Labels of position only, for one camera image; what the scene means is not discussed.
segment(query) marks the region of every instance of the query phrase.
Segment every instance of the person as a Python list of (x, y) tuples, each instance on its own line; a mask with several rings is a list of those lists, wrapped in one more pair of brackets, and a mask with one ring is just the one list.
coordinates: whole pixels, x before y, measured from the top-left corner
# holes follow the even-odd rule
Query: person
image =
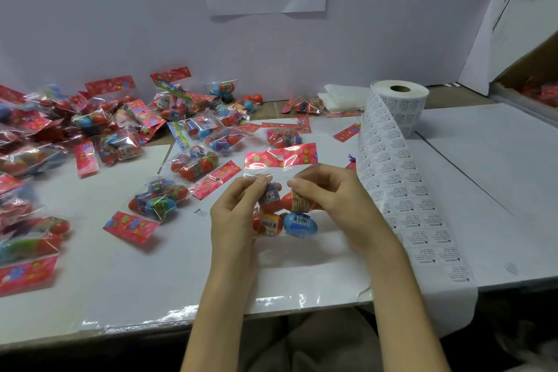
[[(252, 213), (267, 184), (262, 175), (237, 178), (211, 209), (211, 268), (182, 371), (237, 370), (243, 313), (258, 271)], [(449, 371), (405, 249), (356, 173), (319, 164), (287, 185), (325, 210), (365, 259), (383, 370)]]

